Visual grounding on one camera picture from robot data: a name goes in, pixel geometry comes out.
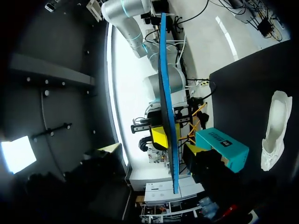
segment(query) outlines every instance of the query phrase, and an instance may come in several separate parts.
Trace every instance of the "red object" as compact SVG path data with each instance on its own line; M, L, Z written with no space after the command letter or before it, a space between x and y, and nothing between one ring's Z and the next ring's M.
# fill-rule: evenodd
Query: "red object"
M237 206L235 204L233 204L226 212L224 212L222 218L225 216L228 216L230 213L232 213L236 209L237 209Z

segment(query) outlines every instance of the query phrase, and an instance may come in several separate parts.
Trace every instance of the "blue panel edge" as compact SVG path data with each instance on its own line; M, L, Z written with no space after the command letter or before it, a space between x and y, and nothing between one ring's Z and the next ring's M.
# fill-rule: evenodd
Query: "blue panel edge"
M161 37L160 37L160 63L162 82L165 91L166 108L171 128L171 147L172 147L172 164L173 164L173 192L178 193L178 176L179 176L179 162L178 162L178 140L175 129L174 114L171 103L171 91L168 78L168 65L166 54L166 14L162 13L161 17Z

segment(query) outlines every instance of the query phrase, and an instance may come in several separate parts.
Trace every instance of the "wall mount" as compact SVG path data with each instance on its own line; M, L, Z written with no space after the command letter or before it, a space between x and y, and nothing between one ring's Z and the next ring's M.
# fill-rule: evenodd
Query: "wall mount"
M32 135L30 138L34 141L34 142L37 142L37 138L40 137L40 136L44 136L44 135L47 135L49 134L51 137L54 136L54 132L55 131L58 131L58 130L61 130L61 129L70 129L72 126L72 123L64 123L63 125L59 126L59 127L55 127L53 129L51 128L48 128L45 132L41 132L39 134L34 134Z

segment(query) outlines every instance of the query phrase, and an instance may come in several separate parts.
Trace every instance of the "screw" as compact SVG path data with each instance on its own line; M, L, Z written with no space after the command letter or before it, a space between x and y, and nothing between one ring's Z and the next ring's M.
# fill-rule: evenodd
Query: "screw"
M45 94L45 96L49 96L49 94L50 94L50 91L49 90L45 90L45 92L44 92L44 94Z

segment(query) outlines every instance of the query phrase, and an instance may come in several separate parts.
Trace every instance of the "white shoe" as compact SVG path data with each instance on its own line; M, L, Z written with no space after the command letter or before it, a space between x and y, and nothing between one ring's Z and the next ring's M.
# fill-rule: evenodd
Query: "white shoe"
M272 96L266 138L262 140L261 168L264 171L269 171L284 151L285 130L291 110L292 97L276 91Z

